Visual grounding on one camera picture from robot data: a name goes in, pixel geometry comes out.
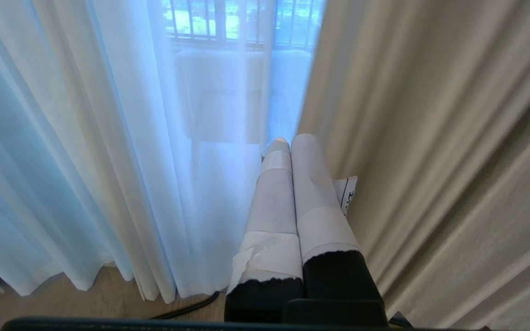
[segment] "window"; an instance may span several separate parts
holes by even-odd
[[[246,2],[247,41],[262,45],[263,28],[270,27],[266,3]],[[274,13],[274,48],[311,51],[316,44],[324,0],[277,0]],[[179,42],[221,46],[238,40],[242,7],[238,0],[162,0],[167,33]]]

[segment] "curtain fold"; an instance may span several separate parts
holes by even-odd
[[[0,1],[0,277],[86,290],[115,262],[143,299],[226,287],[323,5]]]
[[[359,176],[349,222],[388,316],[530,328],[500,317],[518,306],[469,318],[530,266],[530,199],[506,198],[526,187],[502,176],[465,218],[455,207],[530,116],[530,1],[345,1],[319,46],[299,133],[316,134],[333,176]]]

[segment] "black cable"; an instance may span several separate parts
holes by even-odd
[[[176,318],[177,316],[181,316],[183,314],[191,313],[194,310],[198,310],[199,308],[204,308],[205,306],[213,303],[216,299],[218,299],[219,294],[220,292],[218,291],[214,292],[214,294],[206,300],[200,301],[198,303],[194,303],[191,306],[187,306],[185,308],[173,310],[172,312],[168,312],[165,314],[161,314],[159,316],[155,316],[151,319],[172,319],[172,318]]]

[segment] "beige curtain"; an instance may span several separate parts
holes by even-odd
[[[331,0],[304,132],[389,317],[530,329],[530,0]]]

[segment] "floor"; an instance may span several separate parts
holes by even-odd
[[[9,287],[5,290],[0,295],[0,328],[6,321],[21,316],[148,319],[208,298],[208,295],[178,298],[171,304],[160,296],[154,301],[143,301],[136,283],[124,281],[120,272],[111,267],[101,268],[88,291],[76,289],[63,274],[50,278],[29,296],[19,296]],[[208,306],[175,320],[221,322],[224,300],[225,295],[221,294]]]

